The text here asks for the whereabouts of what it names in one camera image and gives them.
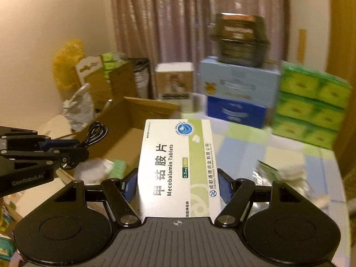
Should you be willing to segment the crumpled white plastic bag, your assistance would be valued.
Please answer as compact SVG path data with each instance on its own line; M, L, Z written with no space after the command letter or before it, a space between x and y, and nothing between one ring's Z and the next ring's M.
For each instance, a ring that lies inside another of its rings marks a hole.
M91 85L85 83L71 99L63 103L63 115L69 122L73 132L79 132L95 118L94 104L89 93Z

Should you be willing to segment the brown cardboard box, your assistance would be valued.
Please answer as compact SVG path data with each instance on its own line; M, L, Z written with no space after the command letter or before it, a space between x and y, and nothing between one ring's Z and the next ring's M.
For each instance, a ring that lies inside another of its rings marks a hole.
M138 167L146 120L179 118L178 104L123 97L97 117L98 122L108 127L108 132L88 148L88 160L73 170L59 170L57 175L65 184L72 180L99 184L108 178L110 167L117 160L125 163L122 175L126 175Z

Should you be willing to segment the plaid tablecloth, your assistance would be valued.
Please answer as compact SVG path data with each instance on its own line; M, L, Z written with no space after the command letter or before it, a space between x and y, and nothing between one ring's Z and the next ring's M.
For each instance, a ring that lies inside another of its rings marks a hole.
M339 225L348 221L348 207L340 171L331 150L275 136L263 129L210 119L219 168L233 178L252 178L257 162L283 169L303 165L312 198L328 198L326 207Z

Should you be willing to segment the green medicine box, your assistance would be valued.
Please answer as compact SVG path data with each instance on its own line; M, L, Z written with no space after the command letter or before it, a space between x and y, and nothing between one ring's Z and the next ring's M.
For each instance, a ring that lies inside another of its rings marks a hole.
M108 178L122 179L125 176L127 163L122 160L114 160L112 169L109 172Z

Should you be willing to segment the clear plastic tray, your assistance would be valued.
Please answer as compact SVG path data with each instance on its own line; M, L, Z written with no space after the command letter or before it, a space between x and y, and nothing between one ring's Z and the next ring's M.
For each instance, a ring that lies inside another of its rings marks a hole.
M284 180L284 182L309 200L314 195L314 190L306 179L300 178L298 180Z

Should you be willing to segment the silver green foil pouch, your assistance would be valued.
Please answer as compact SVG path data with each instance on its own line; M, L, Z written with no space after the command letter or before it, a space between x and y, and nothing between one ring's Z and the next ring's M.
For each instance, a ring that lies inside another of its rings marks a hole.
M257 185L271 186L273 181L278 181L278 170L267 165L262 161L258 161L253 171L253 181Z

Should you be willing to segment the green tissue pack stack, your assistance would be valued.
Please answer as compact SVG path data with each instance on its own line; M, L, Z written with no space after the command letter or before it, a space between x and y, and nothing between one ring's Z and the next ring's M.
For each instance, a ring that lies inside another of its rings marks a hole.
M352 93L344 79L283 61L272 133L332 149Z

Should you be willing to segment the small green tissue packs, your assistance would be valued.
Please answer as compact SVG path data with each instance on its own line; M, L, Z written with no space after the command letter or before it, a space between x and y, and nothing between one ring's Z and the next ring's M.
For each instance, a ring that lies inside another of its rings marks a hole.
M104 78L110 82L110 73L118 69L127 60L127 54L118 51L103 53L101 55L104 68Z

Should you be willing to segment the light blue carton box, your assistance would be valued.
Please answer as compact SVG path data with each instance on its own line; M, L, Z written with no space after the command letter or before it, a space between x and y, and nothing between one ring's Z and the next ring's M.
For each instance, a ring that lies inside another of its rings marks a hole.
M265 63L260 68L221 63L206 57L199 66L200 93L242 101L273 109L281 73L279 66Z

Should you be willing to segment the white photo printed box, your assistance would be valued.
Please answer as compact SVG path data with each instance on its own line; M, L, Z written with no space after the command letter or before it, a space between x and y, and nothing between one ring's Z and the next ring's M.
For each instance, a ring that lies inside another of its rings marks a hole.
M154 70L158 100L178 103L182 113L194 111L193 62L160 63Z

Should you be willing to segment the dark blue milk carton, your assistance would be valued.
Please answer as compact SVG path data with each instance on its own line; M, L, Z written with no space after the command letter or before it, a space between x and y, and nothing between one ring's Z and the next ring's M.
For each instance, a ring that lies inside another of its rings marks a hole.
M267 109L251 103L208 96L206 113L209 117L261 129L265 124Z

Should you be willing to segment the pink shiny curtain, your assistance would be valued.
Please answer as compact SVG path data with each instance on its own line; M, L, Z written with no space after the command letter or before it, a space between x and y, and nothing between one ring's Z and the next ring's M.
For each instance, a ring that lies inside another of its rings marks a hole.
M116 45L130 57L198 64L215 55L210 39L218 13L261 16L270 42L267 58L288 52L289 0L111 0Z

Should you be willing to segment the black food container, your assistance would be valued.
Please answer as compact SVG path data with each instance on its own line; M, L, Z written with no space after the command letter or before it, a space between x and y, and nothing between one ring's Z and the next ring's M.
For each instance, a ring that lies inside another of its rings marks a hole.
M217 13L210 38L218 61L252 68L264 64L270 46L264 18L248 14Z

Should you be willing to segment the white plastic spoon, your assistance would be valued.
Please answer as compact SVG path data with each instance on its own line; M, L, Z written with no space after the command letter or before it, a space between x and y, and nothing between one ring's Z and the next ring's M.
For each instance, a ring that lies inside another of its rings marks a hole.
M320 209L326 209L328 208L331 199L329 195L324 194L324 195L314 197L311 201L316 207Z

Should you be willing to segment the white green mecobalamin tablet box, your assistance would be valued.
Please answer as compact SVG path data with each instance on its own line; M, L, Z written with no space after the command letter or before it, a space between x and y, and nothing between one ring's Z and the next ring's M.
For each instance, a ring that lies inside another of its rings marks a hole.
M135 210L141 219L217 217L220 188L208 119L146 121Z

